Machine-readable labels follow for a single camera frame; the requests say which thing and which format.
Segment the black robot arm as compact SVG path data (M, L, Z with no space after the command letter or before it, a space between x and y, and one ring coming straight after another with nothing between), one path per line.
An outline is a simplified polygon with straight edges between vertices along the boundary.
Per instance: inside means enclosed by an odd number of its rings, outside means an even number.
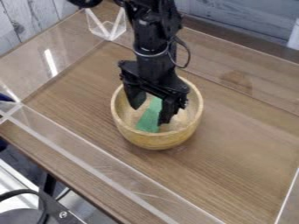
M117 62L125 97L138 109L148 95L161 99L157 123L166 124L186 107L189 87L174 69L182 17L173 0L111 0L125 10L133 29L133 60Z

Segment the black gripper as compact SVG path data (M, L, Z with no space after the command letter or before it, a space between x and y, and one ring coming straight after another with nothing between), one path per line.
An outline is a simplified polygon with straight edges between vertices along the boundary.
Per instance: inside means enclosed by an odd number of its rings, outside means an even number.
M168 52L156 57L136 56L136 60L119 60L119 79L125 97L132 109L145 102L145 94L162 99L157 124L170 122L180 109L186 107L189 87L176 74L176 53Z

